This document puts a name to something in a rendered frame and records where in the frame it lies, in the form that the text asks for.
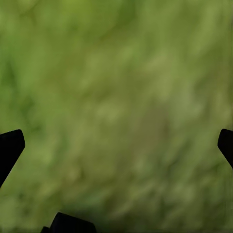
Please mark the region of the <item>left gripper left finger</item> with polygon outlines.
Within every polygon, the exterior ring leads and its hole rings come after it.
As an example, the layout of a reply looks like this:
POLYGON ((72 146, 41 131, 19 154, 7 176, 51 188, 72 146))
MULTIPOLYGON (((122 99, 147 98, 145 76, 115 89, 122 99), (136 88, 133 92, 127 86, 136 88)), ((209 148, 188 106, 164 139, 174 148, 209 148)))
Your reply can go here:
POLYGON ((0 187, 25 148, 20 129, 0 134, 0 187))

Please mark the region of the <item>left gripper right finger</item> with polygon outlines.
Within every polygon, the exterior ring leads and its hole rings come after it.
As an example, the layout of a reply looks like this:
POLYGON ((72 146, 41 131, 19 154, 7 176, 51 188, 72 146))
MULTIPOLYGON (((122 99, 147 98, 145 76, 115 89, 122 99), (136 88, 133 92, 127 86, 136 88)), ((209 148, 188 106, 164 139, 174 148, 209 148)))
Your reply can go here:
POLYGON ((233 168, 233 131, 222 129, 217 145, 233 168))

